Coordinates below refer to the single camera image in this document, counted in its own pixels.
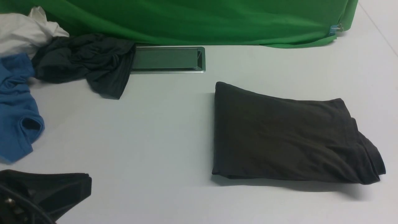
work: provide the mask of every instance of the blue t-shirt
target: blue t-shirt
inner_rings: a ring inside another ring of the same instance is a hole
[[[35,74],[25,53],[0,58],[0,158],[15,162],[31,153],[44,130],[36,101],[26,84]]]

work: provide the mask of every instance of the green backdrop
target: green backdrop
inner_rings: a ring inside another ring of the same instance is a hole
[[[351,27],[358,0],[0,0],[0,13],[42,6],[71,35],[101,32],[162,45],[332,42]]]

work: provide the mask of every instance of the folded dark gray t-shirt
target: folded dark gray t-shirt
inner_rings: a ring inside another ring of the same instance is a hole
[[[301,101],[218,82],[213,174],[371,184],[385,174],[377,148],[342,99]]]

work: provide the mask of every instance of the white table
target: white table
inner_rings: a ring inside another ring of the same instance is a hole
[[[358,7],[325,47],[206,46],[204,74],[132,75],[120,100],[86,81],[31,86],[46,129],[12,166],[89,173],[59,224],[374,224],[398,220],[398,57]],[[213,94],[224,81],[297,100],[341,97],[387,174],[369,186],[211,178]]]

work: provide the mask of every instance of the folded black shirt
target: folded black shirt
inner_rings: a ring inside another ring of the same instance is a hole
[[[36,78],[65,83],[86,78],[97,93],[119,99],[129,80],[135,53],[131,40],[87,34],[56,37],[32,59]]]
[[[371,184],[385,174],[377,148],[342,99],[301,101],[218,82],[213,174]]]

